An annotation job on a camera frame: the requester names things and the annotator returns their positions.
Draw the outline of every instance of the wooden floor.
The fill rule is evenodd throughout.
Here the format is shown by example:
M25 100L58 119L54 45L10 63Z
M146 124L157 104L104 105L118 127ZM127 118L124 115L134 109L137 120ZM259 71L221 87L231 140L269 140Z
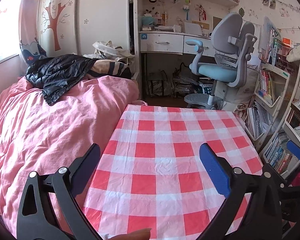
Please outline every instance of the wooden floor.
M149 106L163 106L163 107L180 107L186 108L186 103L183 98L172 98L172 97L149 97L147 96L144 101Z

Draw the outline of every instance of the silver screw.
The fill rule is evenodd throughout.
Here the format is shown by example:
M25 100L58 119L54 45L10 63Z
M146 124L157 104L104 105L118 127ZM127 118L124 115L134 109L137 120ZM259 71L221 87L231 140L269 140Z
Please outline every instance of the silver screw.
M235 174L241 174L241 173L242 173L242 170L241 170L240 168L238 168L238 167L235 167L235 168L233 169L233 172L234 172Z
M29 174L30 178L34 178L35 176L37 176L37 172L36 171L31 171Z
M58 172L60 173L60 174L64 174L64 173L66 173L67 172L67 168L66 167L62 167L62 168L60 168L59 170L58 170Z
M265 172L264 174L263 174L266 178L271 178L271 174L269 173L269 172Z

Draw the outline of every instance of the checkered tablecloth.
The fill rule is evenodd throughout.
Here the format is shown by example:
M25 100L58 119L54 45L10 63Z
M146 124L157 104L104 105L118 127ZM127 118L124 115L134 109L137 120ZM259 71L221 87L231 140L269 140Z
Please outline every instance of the checkered tablecloth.
M224 200L199 159L205 142L233 167L261 174L233 113L128 105L88 190L83 212L89 222L103 237L152 228L153 239L196 239Z

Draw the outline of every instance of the pink bedsheet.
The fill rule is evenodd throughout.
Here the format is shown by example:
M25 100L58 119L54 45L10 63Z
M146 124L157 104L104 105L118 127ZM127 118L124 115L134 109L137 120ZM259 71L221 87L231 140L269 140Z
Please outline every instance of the pink bedsheet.
M103 152L127 104L137 99L133 81L111 76L79 82L53 106L25 78L1 93L0 215L14 236L28 174L69 166L92 143ZM84 198L79 196L79 205Z

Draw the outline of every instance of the curtain with cartoon print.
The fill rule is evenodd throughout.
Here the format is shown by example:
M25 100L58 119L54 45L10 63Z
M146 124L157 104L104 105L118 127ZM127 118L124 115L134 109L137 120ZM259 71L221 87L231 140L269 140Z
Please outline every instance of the curtain with cartoon print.
M38 41L38 8L40 0L21 0L19 11L20 56L31 65L47 56Z

